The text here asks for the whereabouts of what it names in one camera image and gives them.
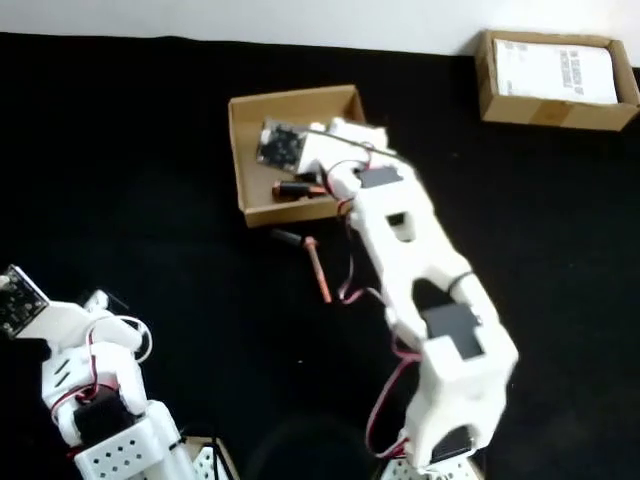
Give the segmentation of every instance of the white paper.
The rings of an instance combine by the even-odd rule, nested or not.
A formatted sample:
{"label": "white paper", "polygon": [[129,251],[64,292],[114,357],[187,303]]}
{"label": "white paper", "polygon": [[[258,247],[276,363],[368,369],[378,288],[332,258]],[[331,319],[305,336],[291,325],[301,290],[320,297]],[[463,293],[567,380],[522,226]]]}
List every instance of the white paper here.
{"label": "white paper", "polygon": [[494,40],[500,95],[618,103],[606,48]]}

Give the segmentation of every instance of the screwdriver handle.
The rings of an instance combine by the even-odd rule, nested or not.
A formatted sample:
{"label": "screwdriver handle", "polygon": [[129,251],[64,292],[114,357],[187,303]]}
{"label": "screwdriver handle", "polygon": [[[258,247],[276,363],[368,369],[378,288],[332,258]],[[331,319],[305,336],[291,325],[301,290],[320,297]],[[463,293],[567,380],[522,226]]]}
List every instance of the screwdriver handle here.
{"label": "screwdriver handle", "polygon": [[331,293],[329,292],[327,279],[324,276],[324,270],[322,270],[322,265],[320,264],[320,259],[318,258],[318,252],[316,250],[317,243],[318,242],[316,242],[313,237],[306,237],[304,239],[304,248],[309,252],[313,271],[316,274],[316,279],[318,280],[318,286],[320,287],[320,292],[322,292],[324,303],[331,303]]}

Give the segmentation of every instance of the perforated white bracket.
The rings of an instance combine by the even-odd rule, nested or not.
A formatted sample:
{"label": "perforated white bracket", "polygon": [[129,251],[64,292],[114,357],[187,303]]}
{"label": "perforated white bracket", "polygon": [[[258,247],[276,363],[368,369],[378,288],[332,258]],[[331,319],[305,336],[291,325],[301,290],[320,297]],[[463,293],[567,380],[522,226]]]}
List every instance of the perforated white bracket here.
{"label": "perforated white bracket", "polygon": [[147,418],[76,455],[74,461],[82,478],[125,480],[162,460],[164,453]]}
{"label": "perforated white bracket", "polygon": [[483,480],[467,459],[441,462],[433,470],[420,475],[406,460],[391,460],[380,480]]}
{"label": "perforated white bracket", "polygon": [[[215,475],[213,474],[214,455],[216,455],[216,453],[211,447],[204,447],[202,450],[200,450],[200,453],[193,461],[193,468],[196,470],[197,480],[215,479]],[[224,459],[222,455],[218,455],[217,467],[218,479],[229,480],[227,472],[224,468]]]}

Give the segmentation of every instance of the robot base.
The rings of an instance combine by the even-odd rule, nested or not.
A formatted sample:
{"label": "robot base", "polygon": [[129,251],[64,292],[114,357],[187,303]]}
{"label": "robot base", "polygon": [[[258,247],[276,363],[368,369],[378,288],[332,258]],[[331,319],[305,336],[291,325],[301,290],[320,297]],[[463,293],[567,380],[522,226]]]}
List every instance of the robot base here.
{"label": "robot base", "polygon": [[468,458],[441,462],[433,471],[420,475],[404,459],[391,460],[379,480],[484,480]]}

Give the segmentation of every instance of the cable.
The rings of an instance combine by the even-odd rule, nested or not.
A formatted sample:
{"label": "cable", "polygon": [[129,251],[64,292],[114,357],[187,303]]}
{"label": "cable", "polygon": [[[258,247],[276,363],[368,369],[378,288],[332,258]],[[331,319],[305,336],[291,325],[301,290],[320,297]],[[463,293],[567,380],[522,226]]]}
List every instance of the cable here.
{"label": "cable", "polygon": [[369,142],[358,142],[358,141],[355,141],[355,140],[349,140],[348,138],[340,137],[338,135],[334,135],[333,133],[323,132],[321,130],[313,130],[311,128],[304,128],[304,129],[301,129],[301,131],[306,132],[306,133],[313,133],[313,134],[316,134],[316,135],[322,135],[323,137],[333,138],[334,140],[338,140],[338,141],[343,142],[343,143],[348,143],[349,145],[353,145],[354,147],[364,148],[365,150],[367,150],[369,152],[369,154],[377,153],[379,155],[386,155],[387,157],[395,158],[396,160],[400,160],[401,162],[406,162],[406,159],[404,157],[398,155],[397,153],[386,152],[384,150],[378,150],[377,148],[373,148],[373,146],[370,146],[371,143],[369,143]]}
{"label": "cable", "polygon": [[394,331],[391,336],[391,351],[396,357],[400,358],[401,360],[410,360],[412,362],[419,362],[422,360],[422,355],[420,355],[419,353],[400,350],[398,348],[398,340],[398,335]]}
{"label": "cable", "polygon": [[142,328],[142,331],[140,331],[139,328],[136,328],[136,331],[138,331],[138,333],[140,333],[140,335],[142,335],[143,337],[144,337],[145,334],[147,335],[147,337],[148,337],[148,345],[147,345],[147,349],[145,350],[145,352],[139,358],[136,359],[136,362],[142,363],[147,358],[149,358],[149,355],[151,355],[151,352],[153,350],[153,335],[151,335],[151,329],[149,329],[147,324],[144,323],[139,318],[131,317],[129,315],[108,315],[108,316],[100,317],[100,318],[94,320],[91,323],[91,325],[89,325],[89,327],[87,329],[87,334],[86,334],[87,343],[89,342],[89,336],[91,335],[91,333],[95,329],[96,325],[99,322],[103,321],[103,320],[109,320],[109,319],[121,320],[123,322],[133,322],[138,327]]}
{"label": "cable", "polygon": [[345,279],[345,281],[342,282],[342,285],[340,285],[340,287],[338,288],[338,299],[343,305],[351,305],[352,303],[356,302],[356,300],[360,299],[360,297],[362,297],[364,294],[369,293],[370,295],[373,295],[375,298],[377,298],[378,301],[380,301],[380,303],[382,303],[383,305],[386,305],[384,298],[382,297],[382,294],[373,287],[360,288],[347,297],[347,291],[351,287],[351,282],[353,281],[355,267],[354,267],[354,260],[353,260],[353,242],[351,237],[351,225],[349,223],[349,216],[346,214],[342,215],[342,208],[344,207],[344,205],[346,205],[350,201],[351,199],[345,199],[345,200],[341,200],[338,203],[337,218],[338,220],[344,219],[347,239],[349,240],[349,274],[347,275],[347,278]]}
{"label": "cable", "polygon": [[331,195],[334,200],[339,200],[340,201],[341,199],[336,196],[335,191],[333,190],[333,187],[331,186],[331,183],[329,182],[329,174],[332,172],[332,170],[334,168],[336,168],[337,166],[342,165],[344,163],[347,163],[347,162],[359,163],[366,170],[367,168],[369,168],[369,164],[371,163],[371,160],[369,160],[367,162],[365,162],[364,160],[355,160],[355,159],[340,160],[339,162],[336,162],[333,165],[331,165],[327,170],[325,170],[322,166],[320,166],[320,172],[321,172],[320,176],[321,176],[321,179],[322,179],[322,186],[325,188],[325,190],[327,190],[329,195]]}
{"label": "cable", "polygon": [[133,322],[135,324],[137,324],[139,327],[142,328],[142,332],[140,332],[140,330],[138,330],[138,332],[140,332],[140,334],[142,336],[144,336],[144,334],[146,333],[148,336],[148,345],[147,345],[147,349],[145,350],[145,352],[136,359],[136,361],[138,363],[142,363],[144,362],[147,358],[149,358],[149,355],[151,355],[151,352],[153,351],[153,335],[151,335],[151,330],[149,329],[149,327],[147,326],[146,323],[144,323],[142,320],[140,320],[139,318],[136,317],[131,317],[129,315],[115,315],[115,318],[118,318],[124,322]]}
{"label": "cable", "polygon": [[[98,383],[97,384],[98,387],[105,387],[105,388],[109,388],[111,390],[114,390],[114,388],[111,385],[108,385],[106,383]],[[64,405],[65,403],[67,403],[69,400],[71,399],[76,399],[76,401],[78,401],[78,399],[76,397],[78,397],[80,394],[84,393],[84,390],[87,389],[93,389],[94,384],[93,383],[89,383],[87,385],[81,385],[79,387],[75,387],[72,388],[71,390],[69,390],[67,393],[65,393],[64,395],[62,395],[58,400],[56,400],[55,402],[53,402],[53,405],[51,406],[51,420],[53,421],[53,423],[57,426],[58,425],[58,417],[56,416],[56,413],[58,411],[58,409]]]}
{"label": "cable", "polygon": [[377,458],[389,458],[399,455],[401,452],[404,452],[404,444],[408,441],[408,438],[404,435],[398,438],[398,440],[396,440],[384,451],[374,451],[373,447],[371,446],[371,431],[373,430],[373,425],[378,418],[380,408],[384,404],[389,391],[395,385],[398,378],[400,378],[400,375],[402,374],[404,369],[411,365],[414,361],[415,360],[411,359],[403,359],[400,361],[398,366],[395,368],[391,376],[389,376],[384,386],[382,387],[382,391],[380,392],[380,395],[378,395],[378,399],[376,400],[376,403],[374,404],[373,408],[371,409],[371,413],[369,414],[369,419],[367,420],[367,427],[365,430],[364,443],[367,446],[367,449]]}

